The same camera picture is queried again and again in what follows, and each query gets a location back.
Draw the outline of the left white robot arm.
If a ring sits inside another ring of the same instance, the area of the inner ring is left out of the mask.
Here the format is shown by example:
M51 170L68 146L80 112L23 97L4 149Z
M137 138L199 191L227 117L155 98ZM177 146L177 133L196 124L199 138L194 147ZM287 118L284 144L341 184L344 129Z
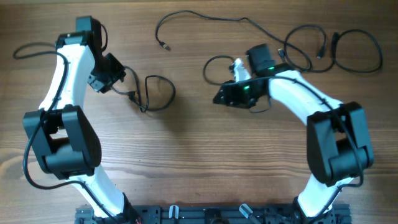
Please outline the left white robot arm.
M91 217L77 218L77 223L138 222L139 215L100 164L100 140L82 109L101 45L89 31L62 34L53 53L57 65L49 92L38 110L23 118L29 138L23 158L26 179L35 188L45 188L28 171L33 150L43 172L59 179L60 187L74 185L92 206Z

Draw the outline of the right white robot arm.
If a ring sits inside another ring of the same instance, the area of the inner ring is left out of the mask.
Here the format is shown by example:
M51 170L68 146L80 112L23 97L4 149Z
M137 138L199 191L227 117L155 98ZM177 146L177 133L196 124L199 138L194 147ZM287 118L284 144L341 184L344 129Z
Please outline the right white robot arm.
M249 110L267 96L286 106L307 128L307 162L312 174L296 199L303 221L320 220L331 212L343 189L362 186L374 153L359 103L327 96L285 63L266 67L255 77L239 58L229 69L234 78L220 85L215 104Z

